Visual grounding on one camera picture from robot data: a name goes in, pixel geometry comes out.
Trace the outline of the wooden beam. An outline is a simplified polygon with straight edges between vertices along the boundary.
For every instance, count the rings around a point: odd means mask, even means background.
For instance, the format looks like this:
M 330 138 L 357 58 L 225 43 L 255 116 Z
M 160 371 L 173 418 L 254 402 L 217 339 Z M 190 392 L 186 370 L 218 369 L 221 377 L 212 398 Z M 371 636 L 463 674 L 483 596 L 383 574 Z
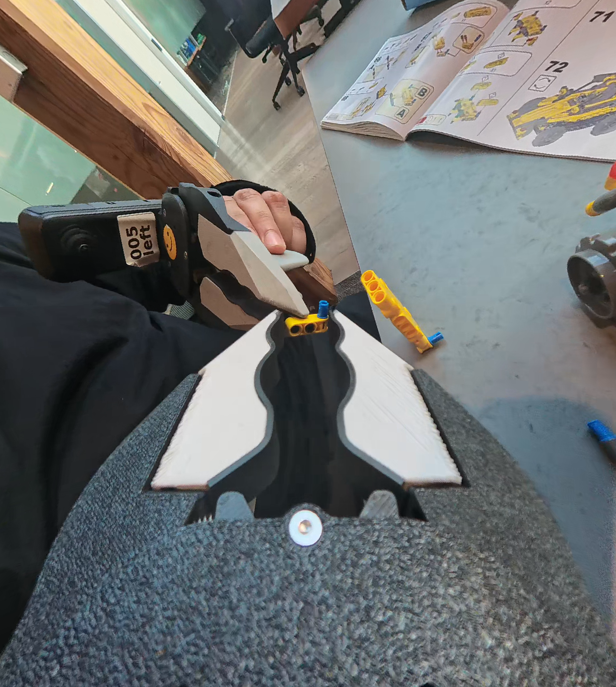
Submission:
M 12 102 L 134 193 L 232 179 L 54 1 L 0 1 L 0 43 L 27 67 Z

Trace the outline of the black office chair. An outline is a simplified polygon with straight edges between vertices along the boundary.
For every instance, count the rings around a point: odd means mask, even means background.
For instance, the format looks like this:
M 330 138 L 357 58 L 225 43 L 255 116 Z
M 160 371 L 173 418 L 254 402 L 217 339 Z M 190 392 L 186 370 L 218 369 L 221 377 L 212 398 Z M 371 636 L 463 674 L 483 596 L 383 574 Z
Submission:
M 305 90 L 299 83 L 299 62 L 311 57 L 320 45 L 309 43 L 297 47 L 294 36 L 301 33 L 301 25 L 314 18 L 323 1 L 220 1 L 227 17 L 225 30 L 229 32 L 248 58 L 267 60 L 276 53 L 282 72 L 272 96 L 272 104 L 280 109 L 277 96 L 283 85 L 295 86 L 299 96 Z

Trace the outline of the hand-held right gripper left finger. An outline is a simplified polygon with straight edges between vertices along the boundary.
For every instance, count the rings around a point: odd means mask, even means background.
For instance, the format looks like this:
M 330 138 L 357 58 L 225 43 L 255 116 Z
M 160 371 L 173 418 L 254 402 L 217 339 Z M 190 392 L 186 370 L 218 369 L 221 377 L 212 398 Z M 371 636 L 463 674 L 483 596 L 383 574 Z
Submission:
M 271 329 L 280 316 L 270 313 L 200 370 L 152 490 L 209 491 L 267 445 L 270 411 L 259 374 L 275 350 Z

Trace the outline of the yellow rectangular brick block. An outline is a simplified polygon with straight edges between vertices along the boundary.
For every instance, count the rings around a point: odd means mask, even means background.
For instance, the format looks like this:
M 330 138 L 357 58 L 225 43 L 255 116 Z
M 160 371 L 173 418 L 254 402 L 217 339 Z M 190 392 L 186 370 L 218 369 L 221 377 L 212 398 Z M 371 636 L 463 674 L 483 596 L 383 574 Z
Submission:
M 424 353 L 444 340 L 441 332 L 429 337 L 421 330 L 411 313 L 395 296 L 386 282 L 373 270 L 361 275 L 361 282 L 372 303 L 381 311 L 394 327 L 419 351 Z

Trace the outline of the building instruction booklet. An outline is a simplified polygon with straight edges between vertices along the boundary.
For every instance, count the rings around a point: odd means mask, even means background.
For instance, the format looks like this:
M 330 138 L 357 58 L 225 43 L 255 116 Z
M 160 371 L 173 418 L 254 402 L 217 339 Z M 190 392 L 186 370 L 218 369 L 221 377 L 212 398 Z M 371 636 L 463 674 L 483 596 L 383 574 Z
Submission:
M 387 39 L 321 127 L 616 160 L 616 1 L 462 1 Z

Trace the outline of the person's black clothing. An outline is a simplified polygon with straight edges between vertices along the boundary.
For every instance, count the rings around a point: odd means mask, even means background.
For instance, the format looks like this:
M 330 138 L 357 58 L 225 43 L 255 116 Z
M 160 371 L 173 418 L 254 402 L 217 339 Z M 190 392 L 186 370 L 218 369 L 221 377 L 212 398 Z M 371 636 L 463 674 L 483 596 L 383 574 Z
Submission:
M 344 581 L 344 527 L 288 540 L 287 511 L 362 501 L 326 467 L 346 365 L 328 335 L 286 339 L 264 369 L 281 467 L 256 513 L 185 526 L 190 496 L 143 493 L 189 381 L 241 334 L 164 315 L 134 270 L 60 284 L 0 223 L 0 686 L 355 686 L 376 680 L 372 612 Z

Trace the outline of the person's left hand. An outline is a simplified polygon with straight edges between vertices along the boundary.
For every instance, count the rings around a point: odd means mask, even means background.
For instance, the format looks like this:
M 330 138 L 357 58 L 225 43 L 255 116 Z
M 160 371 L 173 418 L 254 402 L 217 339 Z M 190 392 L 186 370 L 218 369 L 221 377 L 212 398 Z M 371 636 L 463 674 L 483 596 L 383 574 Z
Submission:
M 304 224 L 291 213 L 283 194 L 245 188 L 223 198 L 228 215 L 257 235 L 270 253 L 305 253 Z

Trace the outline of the small yellow pin connector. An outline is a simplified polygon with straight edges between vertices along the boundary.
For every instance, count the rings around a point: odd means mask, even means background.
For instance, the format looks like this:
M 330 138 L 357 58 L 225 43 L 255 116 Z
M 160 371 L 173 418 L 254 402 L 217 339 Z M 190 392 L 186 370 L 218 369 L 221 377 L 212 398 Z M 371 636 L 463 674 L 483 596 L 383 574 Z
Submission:
M 285 319 L 285 326 L 291 337 L 311 335 L 328 331 L 329 318 L 321 320 L 317 317 L 317 312 L 305 318 L 289 316 Z

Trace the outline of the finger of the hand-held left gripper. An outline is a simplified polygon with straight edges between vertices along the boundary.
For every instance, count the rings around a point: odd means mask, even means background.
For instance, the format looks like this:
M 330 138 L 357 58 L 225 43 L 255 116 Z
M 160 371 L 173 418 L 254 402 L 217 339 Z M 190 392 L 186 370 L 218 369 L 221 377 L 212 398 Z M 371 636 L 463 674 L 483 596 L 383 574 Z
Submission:
M 293 282 L 261 239 L 242 227 L 228 234 L 204 216 L 198 217 L 198 239 L 205 259 L 230 272 L 261 302 L 286 313 L 306 317 L 309 308 Z
M 199 286 L 200 316 L 234 330 L 250 330 L 267 316 L 267 307 L 229 276 L 206 276 Z

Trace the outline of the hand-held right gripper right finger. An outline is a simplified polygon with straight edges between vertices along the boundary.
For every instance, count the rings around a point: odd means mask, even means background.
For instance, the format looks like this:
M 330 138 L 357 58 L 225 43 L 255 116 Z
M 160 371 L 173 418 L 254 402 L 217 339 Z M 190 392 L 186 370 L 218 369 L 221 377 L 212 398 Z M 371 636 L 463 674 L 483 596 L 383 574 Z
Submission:
M 338 311 L 332 327 L 348 373 L 337 412 L 344 446 L 404 488 L 461 485 L 412 366 Z

